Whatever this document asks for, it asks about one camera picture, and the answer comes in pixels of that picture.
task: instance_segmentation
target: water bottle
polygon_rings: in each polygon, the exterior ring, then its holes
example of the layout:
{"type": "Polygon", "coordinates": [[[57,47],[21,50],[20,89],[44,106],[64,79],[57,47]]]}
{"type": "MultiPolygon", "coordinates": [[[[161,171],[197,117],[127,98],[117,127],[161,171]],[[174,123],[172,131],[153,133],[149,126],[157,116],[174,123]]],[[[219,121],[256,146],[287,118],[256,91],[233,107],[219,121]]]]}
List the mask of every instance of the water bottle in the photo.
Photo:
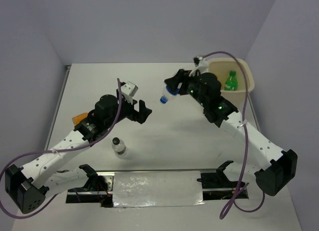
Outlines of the water bottle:
{"type": "Polygon", "coordinates": [[[173,100],[174,98],[177,97],[178,90],[179,90],[179,89],[177,89],[177,91],[176,91],[175,93],[173,93],[173,92],[168,88],[168,86],[164,87],[164,88],[163,88],[163,95],[162,95],[162,97],[160,98],[159,101],[160,101],[161,103],[165,104],[165,103],[167,103],[169,100],[173,100]]]}
{"type": "Polygon", "coordinates": [[[112,148],[118,158],[124,158],[128,154],[124,141],[118,137],[113,138],[112,148]]]}

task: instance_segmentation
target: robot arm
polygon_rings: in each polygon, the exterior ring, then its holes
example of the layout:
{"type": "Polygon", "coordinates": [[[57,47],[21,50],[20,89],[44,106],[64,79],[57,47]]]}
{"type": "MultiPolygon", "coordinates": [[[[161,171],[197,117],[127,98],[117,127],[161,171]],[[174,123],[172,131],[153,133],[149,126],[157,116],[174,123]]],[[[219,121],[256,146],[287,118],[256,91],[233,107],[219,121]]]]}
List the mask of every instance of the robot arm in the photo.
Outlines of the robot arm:
{"type": "Polygon", "coordinates": [[[146,108],[145,102],[139,101],[139,111],[134,109],[137,101],[133,95],[138,87],[133,83],[121,83],[123,97],[104,95],[95,104],[95,109],[80,121],[60,143],[54,146],[51,153],[45,153],[21,167],[10,166],[5,171],[5,190],[23,214],[37,209],[43,201],[65,190],[83,187],[90,190],[100,186],[107,190],[108,186],[102,176],[89,165],[81,165],[72,171],[58,172],[68,161],[89,149],[95,141],[102,137],[111,127],[118,109],[118,99],[122,99],[122,107],[118,122],[124,118],[143,124],[152,110],[146,108]],[[57,150],[86,148],[57,152],[57,150]]]}
{"type": "MultiPolygon", "coordinates": [[[[180,69],[172,78],[165,79],[168,90],[174,94],[191,95],[203,107],[203,113],[210,123],[245,143],[242,114],[221,96],[221,84],[217,77],[212,73],[203,73],[207,68],[205,64],[208,64],[203,60],[202,57],[195,57],[195,69],[180,69]]],[[[258,171],[252,169],[256,182],[266,194],[274,196],[294,178],[297,155],[292,150],[286,152],[270,142],[249,122],[244,123],[249,134],[249,149],[261,168],[258,171]]],[[[237,166],[226,162],[221,168],[224,173],[234,173],[234,170],[238,170],[237,166]]]]}

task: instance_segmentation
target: plastic bin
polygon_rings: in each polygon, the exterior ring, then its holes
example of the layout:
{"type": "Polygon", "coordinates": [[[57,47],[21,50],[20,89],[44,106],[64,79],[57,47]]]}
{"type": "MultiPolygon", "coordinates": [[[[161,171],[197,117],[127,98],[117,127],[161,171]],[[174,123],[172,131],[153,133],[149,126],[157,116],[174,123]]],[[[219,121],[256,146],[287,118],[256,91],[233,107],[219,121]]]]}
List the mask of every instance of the plastic bin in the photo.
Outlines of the plastic bin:
{"type": "MultiPolygon", "coordinates": [[[[237,58],[237,60],[242,65],[244,72],[246,74],[247,82],[248,82],[248,92],[250,93],[255,87],[253,75],[251,74],[248,64],[244,60],[239,58],[237,58]]],[[[245,81],[244,81],[243,74],[240,71],[240,68],[237,65],[237,63],[232,58],[213,58],[209,60],[208,71],[210,73],[215,74],[218,78],[218,81],[221,83],[222,85],[221,95],[225,99],[229,100],[236,107],[241,108],[245,100],[245,81]],[[224,90],[225,82],[231,70],[236,71],[238,88],[236,91],[225,91],[224,90]]]]}

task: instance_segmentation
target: red wire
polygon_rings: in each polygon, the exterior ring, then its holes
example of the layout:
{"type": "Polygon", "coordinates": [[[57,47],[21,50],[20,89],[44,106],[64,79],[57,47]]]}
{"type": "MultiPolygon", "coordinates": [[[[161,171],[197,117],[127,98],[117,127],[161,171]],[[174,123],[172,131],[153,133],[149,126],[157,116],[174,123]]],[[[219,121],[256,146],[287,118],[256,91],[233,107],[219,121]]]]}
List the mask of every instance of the red wire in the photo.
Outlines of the red wire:
{"type": "Polygon", "coordinates": [[[102,189],[105,191],[105,193],[108,195],[108,197],[111,196],[111,195],[109,194],[109,192],[107,192],[107,190],[104,189],[104,187],[101,185],[101,183],[99,183],[99,184],[100,184],[100,186],[102,187],[102,189]]]}

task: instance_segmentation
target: green bottle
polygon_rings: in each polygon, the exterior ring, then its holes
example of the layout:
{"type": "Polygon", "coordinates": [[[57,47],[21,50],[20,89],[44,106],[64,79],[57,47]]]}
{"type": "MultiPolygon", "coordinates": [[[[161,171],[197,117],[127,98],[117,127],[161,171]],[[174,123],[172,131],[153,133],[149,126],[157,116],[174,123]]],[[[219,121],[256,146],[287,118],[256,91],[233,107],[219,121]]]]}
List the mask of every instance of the green bottle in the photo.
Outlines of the green bottle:
{"type": "Polygon", "coordinates": [[[225,83],[225,90],[226,91],[235,91],[237,90],[238,82],[236,78],[236,71],[232,70],[229,72],[229,77],[225,83]]]}

